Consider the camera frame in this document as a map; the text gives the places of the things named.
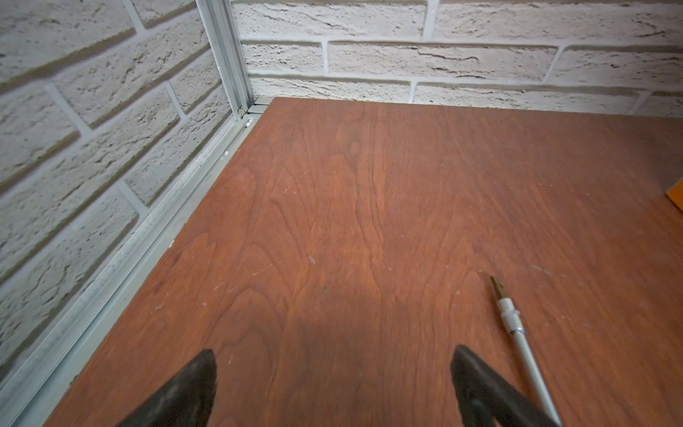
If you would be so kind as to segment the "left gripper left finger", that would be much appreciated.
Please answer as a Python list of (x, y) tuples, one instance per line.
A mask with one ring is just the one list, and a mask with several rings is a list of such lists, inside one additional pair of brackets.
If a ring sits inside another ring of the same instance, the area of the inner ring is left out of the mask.
[(206, 426), (216, 391), (215, 354), (204, 349), (117, 426)]

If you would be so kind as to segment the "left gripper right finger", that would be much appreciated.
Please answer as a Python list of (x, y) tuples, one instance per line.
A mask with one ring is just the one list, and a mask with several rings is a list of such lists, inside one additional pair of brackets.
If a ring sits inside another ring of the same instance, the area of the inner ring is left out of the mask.
[(466, 345), (455, 347), (450, 371), (465, 426), (556, 425)]

